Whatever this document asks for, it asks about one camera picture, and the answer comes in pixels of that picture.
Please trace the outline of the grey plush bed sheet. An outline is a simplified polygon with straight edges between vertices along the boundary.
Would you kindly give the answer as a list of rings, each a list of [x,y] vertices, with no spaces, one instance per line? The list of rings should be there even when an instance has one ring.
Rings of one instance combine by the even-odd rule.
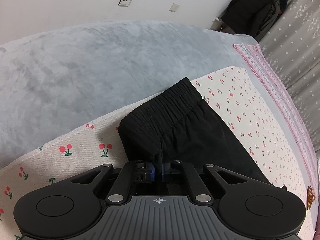
[[[233,47],[242,43],[258,44],[248,35],[169,22],[109,22],[2,45],[1,169],[99,117],[139,107],[185,77],[192,84],[230,66],[248,70],[275,109]]]

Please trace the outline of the pink striped cloth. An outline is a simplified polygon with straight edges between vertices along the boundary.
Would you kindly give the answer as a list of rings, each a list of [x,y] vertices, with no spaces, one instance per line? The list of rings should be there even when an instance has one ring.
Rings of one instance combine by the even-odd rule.
[[[234,49],[241,55],[255,76],[264,85],[274,103],[285,119],[303,158],[312,190],[317,195],[319,190],[317,157],[306,126],[296,109],[291,96],[280,78],[268,64],[258,44],[234,44]]]

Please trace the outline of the white wall switch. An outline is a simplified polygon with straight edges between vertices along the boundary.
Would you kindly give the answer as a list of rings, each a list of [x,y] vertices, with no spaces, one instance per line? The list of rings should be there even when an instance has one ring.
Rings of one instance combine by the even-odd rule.
[[[131,2],[132,2],[132,0],[120,0],[118,5],[120,7],[129,7]]]

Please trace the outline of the black pants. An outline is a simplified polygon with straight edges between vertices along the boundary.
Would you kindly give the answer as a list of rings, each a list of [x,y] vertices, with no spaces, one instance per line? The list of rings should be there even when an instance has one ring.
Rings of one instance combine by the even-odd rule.
[[[269,183],[221,117],[188,78],[140,105],[119,126],[128,161],[151,163],[155,181],[163,180],[163,165],[180,160],[195,168],[214,164]]]

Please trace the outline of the grey star curtain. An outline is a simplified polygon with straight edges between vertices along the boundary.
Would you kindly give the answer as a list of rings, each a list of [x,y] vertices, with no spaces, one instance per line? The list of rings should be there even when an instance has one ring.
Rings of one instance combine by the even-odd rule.
[[[290,94],[319,153],[319,0],[288,0],[259,42]]]

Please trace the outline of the cherry print cloth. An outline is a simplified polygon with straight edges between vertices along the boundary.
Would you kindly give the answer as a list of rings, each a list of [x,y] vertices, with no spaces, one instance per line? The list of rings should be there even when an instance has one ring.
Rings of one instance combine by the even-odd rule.
[[[230,66],[192,81],[223,119],[267,179],[302,200],[318,191],[317,160],[300,118],[285,111],[285,96],[271,102],[252,83],[248,70]],[[121,167],[126,155],[118,134],[121,119],[138,107],[122,107],[33,150],[1,169],[1,239],[19,239],[16,202],[26,193],[105,163]]]

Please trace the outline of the brown hair clip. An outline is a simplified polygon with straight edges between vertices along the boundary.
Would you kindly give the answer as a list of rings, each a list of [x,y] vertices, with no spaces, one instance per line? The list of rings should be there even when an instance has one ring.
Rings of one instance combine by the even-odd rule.
[[[307,187],[307,195],[306,195],[306,209],[310,210],[313,202],[316,200],[316,196],[313,194],[313,190],[311,186]]]

